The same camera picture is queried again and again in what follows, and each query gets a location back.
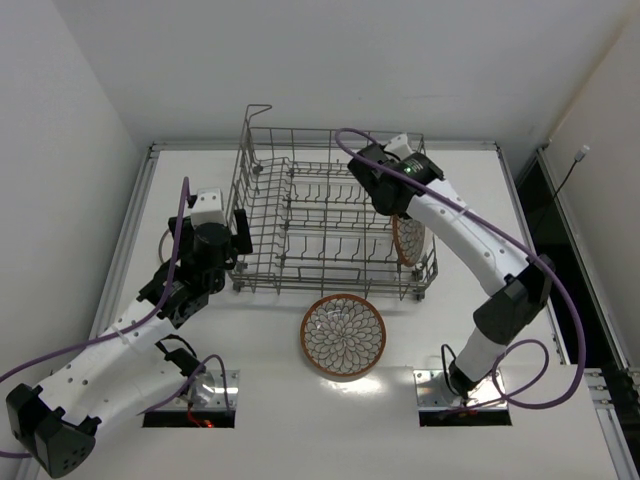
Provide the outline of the floral plate brown rim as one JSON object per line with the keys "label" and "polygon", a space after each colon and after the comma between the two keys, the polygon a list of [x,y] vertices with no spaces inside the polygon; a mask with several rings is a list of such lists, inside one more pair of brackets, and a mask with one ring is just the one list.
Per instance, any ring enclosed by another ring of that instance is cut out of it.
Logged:
{"label": "floral plate brown rim", "polygon": [[299,339],[304,356],[316,369],[346,379],[365,374],[379,362],[387,332],[373,304],[343,293],[323,297],[307,310]]}
{"label": "floral plate brown rim", "polygon": [[400,263],[413,267],[421,261],[426,239],[425,226],[417,220],[392,217],[392,238]]}

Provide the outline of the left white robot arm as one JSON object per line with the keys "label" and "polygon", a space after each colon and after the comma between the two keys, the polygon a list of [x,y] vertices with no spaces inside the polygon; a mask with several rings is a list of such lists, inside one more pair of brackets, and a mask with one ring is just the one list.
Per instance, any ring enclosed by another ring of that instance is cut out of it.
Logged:
{"label": "left white robot arm", "polygon": [[234,221],[231,230],[218,214],[170,218],[172,256],[125,311],[63,368],[7,395],[12,433],[51,478],[73,472],[111,428],[174,399],[188,407],[219,400],[233,416],[226,370],[212,374],[191,349],[164,343],[224,288],[238,257],[252,252],[245,211],[236,210]]}

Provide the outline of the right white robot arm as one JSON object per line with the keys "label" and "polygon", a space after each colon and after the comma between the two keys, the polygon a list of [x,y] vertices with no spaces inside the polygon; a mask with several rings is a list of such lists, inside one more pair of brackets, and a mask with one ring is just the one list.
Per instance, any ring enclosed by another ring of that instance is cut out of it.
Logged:
{"label": "right white robot arm", "polygon": [[407,217],[431,230],[474,274],[489,296],[473,313],[474,330],[449,366],[445,384],[466,398],[496,359],[546,304],[551,280],[528,256],[473,222],[443,171],[414,152],[400,162],[372,144],[359,151],[371,162],[407,176],[439,196],[434,198],[386,172],[352,159],[348,169],[381,215]]}

